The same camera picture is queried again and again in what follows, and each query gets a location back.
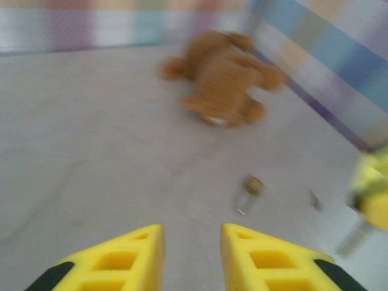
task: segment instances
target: brown teddy bear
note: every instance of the brown teddy bear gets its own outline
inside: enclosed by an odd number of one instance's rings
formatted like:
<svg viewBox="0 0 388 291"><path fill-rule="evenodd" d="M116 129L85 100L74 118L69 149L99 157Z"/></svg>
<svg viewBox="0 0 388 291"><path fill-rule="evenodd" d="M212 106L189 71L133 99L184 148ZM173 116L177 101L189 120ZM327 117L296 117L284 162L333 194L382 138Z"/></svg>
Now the brown teddy bear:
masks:
<svg viewBox="0 0 388 291"><path fill-rule="evenodd" d="M285 80L278 68L246 53L253 48L246 35L208 31L189 44L185 58L169 59L162 66L161 76L169 80L183 77L194 80L197 94L186 97L181 104L209 123L226 126L253 123L264 116L265 110L246 90L255 85L274 91Z"/></svg>

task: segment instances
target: floor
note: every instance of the floor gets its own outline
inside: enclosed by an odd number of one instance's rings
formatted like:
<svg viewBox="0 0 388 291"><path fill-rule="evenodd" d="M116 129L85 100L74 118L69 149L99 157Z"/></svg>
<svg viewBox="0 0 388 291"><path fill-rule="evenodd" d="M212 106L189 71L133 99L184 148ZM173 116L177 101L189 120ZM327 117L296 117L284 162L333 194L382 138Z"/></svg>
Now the floor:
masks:
<svg viewBox="0 0 388 291"><path fill-rule="evenodd" d="M335 254L358 221L346 201L360 153L289 89L253 91L269 112L260 124L207 125L178 105L188 82L157 78L178 53L0 58L0 290L22 290L58 259L154 222L166 227L164 290L224 290L224 222L328 253L385 290L387 235L348 260ZM232 198L248 174L266 188L242 216Z"/></svg>

